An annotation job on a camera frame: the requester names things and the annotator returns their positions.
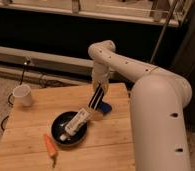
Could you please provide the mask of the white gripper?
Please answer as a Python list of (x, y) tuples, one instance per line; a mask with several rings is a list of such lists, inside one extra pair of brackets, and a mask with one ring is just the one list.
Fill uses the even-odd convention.
[(107, 94), (109, 86), (110, 71), (107, 65), (94, 62), (92, 70), (92, 86), (95, 94)]

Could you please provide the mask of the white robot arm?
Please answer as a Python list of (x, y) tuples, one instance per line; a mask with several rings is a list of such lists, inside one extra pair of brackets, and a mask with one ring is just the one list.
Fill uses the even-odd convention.
[(183, 109), (192, 98), (184, 77), (116, 53), (113, 41), (89, 46), (92, 79), (106, 84), (114, 69), (134, 83), (130, 96), (136, 171), (191, 171)]

